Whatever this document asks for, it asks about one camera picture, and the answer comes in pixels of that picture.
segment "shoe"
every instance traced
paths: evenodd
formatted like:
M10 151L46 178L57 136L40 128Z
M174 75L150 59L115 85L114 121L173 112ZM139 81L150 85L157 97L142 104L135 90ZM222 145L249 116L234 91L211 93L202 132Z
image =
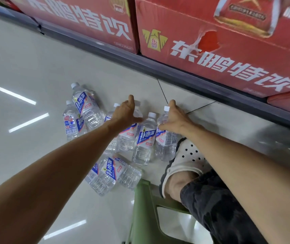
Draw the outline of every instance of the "shoe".
M165 168L165 173L159 185L159 193L162 198L165 198L164 188L166 182L171 175L177 172L192 171L201 176L211 169L212 167L198 148L189 139L182 138L176 147L175 158Z

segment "bottle cap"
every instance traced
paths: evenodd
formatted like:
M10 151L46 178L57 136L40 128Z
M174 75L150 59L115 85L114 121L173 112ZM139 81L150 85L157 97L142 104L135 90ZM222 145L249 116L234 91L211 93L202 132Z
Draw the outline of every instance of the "bottle cap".
M140 101L135 100L135 106L140 106Z
M156 113L149 112L149 113L148 113L148 117L156 118Z
M70 86L73 89L75 86L79 86L79 84L77 82L75 82L75 83L71 84Z

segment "forearm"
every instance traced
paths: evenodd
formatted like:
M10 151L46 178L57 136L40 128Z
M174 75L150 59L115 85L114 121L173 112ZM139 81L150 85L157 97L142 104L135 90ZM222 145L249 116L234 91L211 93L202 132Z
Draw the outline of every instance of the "forearm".
M0 243L37 243L119 131L108 121L0 185Z
M189 125L183 135L204 154L266 240L290 243L290 170L199 127Z

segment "leg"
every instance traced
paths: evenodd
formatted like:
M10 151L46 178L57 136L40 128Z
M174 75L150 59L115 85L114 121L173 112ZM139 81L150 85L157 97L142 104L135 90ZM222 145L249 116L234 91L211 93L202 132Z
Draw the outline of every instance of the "leg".
M178 146L180 150L191 148L188 142ZM224 182L214 170L204 174L187 170L189 158L182 162L184 154L177 152L175 161L170 163L162 183L162 195L181 202L196 220L222 244L263 243L267 244L253 221L241 207ZM202 159L193 161L193 166L202 168Z

